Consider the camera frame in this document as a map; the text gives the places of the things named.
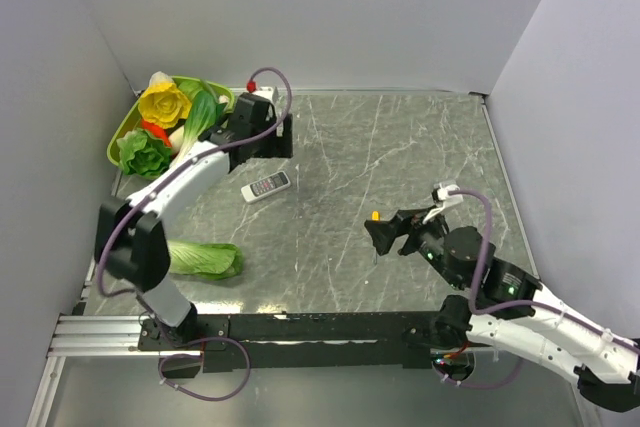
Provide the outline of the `white remote control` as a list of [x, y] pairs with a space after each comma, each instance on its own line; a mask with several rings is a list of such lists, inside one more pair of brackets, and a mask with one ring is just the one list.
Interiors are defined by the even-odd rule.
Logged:
[[241, 195], [246, 203], [253, 204], [286, 190], [291, 185], [289, 176], [284, 171], [279, 171], [243, 186]]

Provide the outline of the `yellow handled screwdriver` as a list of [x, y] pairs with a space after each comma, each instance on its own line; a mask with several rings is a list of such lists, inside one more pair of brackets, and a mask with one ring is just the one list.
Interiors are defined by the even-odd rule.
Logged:
[[[380, 213], [378, 211], [373, 211], [371, 214], [371, 220], [372, 221], [379, 221], [380, 220]], [[373, 265], [376, 266], [378, 263], [378, 254], [377, 254], [377, 250], [374, 250], [373, 252]]]

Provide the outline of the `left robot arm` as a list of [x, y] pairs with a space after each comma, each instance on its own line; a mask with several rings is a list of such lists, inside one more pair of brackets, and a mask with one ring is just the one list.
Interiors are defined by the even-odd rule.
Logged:
[[176, 349], [198, 334], [197, 309], [169, 276], [164, 227], [208, 188], [253, 158], [293, 154], [292, 117], [276, 113], [271, 87], [242, 93], [222, 125], [206, 130], [183, 160], [126, 199], [112, 197], [99, 211], [95, 240], [95, 285], [108, 296], [104, 276], [128, 282], [153, 315], [165, 341]]

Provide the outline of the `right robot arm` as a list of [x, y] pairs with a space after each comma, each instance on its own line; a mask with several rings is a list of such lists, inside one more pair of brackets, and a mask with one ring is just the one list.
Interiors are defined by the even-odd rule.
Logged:
[[[364, 227], [377, 255], [404, 238], [401, 256], [420, 255], [454, 289], [472, 287], [482, 235], [473, 226], [449, 228], [435, 208], [400, 210]], [[596, 406], [624, 413], [639, 405], [639, 342], [612, 333], [555, 296], [516, 265], [489, 256], [479, 288], [446, 297], [432, 331], [444, 349], [486, 344], [537, 363], [574, 384]]]

